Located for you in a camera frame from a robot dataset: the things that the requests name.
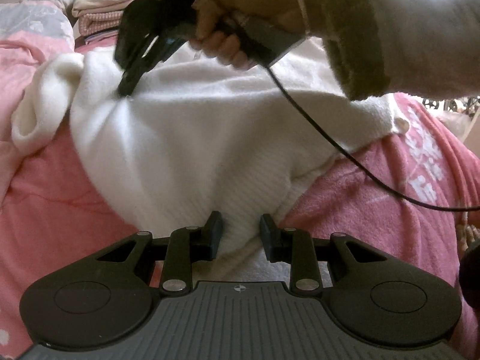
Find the metal rivet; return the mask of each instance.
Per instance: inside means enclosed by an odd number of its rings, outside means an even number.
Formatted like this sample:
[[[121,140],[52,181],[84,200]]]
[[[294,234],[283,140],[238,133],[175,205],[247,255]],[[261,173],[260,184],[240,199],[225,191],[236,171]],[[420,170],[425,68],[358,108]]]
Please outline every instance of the metal rivet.
[[[320,283],[313,279],[300,279],[295,283],[295,287],[302,291],[313,291],[320,287]]]
[[[187,287],[187,284],[183,280],[170,279],[165,281],[162,287],[165,291],[178,292],[184,290]]]

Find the pink bedding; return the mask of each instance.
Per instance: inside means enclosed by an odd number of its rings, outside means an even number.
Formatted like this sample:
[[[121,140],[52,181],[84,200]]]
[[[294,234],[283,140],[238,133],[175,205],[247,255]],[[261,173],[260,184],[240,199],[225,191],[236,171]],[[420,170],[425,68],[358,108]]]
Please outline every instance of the pink bedding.
[[[51,2],[0,4],[0,203],[22,160],[11,144],[10,117],[23,89],[43,62],[72,52],[73,30],[63,12]]]
[[[99,40],[98,42],[92,42],[89,44],[84,44],[83,46],[80,46],[75,49],[77,53],[85,54],[97,47],[109,47],[113,46],[117,42],[117,36],[111,36],[108,38],[104,38]]]
[[[415,100],[397,95],[397,102],[411,121],[409,133],[375,142],[358,158],[417,199],[479,204],[479,160]],[[459,202],[460,197],[466,200]],[[304,228],[320,238],[334,231],[352,234],[455,286],[458,221],[453,214],[393,199],[353,164],[340,160],[316,180],[281,225]],[[0,354],[14,358],[30,345],[18,312],[28,285],[135,231],[95,191],[65,121],[49,146],[23,161],[0,214]],[[473,360],[480,356],[478,334],[477,315],[464,305],[451,343]]]

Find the circular pad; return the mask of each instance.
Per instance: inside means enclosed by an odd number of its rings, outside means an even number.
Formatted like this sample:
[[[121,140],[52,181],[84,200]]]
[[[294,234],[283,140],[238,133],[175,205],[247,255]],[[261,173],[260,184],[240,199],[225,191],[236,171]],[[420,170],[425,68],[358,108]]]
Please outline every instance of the circular pad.
[[[70,283],[55,294],[55,304],[65,312],[88,314],[104,307],[110,300],[107,286],[93,281]]]
[[[371,290],[370,296],[378,307],[398,313],[420,310],[427,303],[424,290],[403,281],[381,283]]]

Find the green fuzzy sleeve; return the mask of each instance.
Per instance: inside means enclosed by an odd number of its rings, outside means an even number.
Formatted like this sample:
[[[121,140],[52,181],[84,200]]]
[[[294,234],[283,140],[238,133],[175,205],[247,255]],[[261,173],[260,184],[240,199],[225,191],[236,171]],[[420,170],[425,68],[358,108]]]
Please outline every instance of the green fuzzy sleeve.
[[[386,93],[383,54],[369,0],[309,0],[309,17],[321,15],[330,65],[347,98],[364,100]]]

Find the gray patterned fabric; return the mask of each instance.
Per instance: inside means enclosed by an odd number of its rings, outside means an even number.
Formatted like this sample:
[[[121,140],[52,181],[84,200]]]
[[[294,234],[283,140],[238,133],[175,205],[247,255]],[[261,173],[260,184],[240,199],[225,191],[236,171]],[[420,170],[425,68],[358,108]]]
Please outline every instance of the gray patterned fabric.
[[[35,2],[0,4],[0,39],[19,31],[51,38],[73,38],[70,22],[55,6]]]

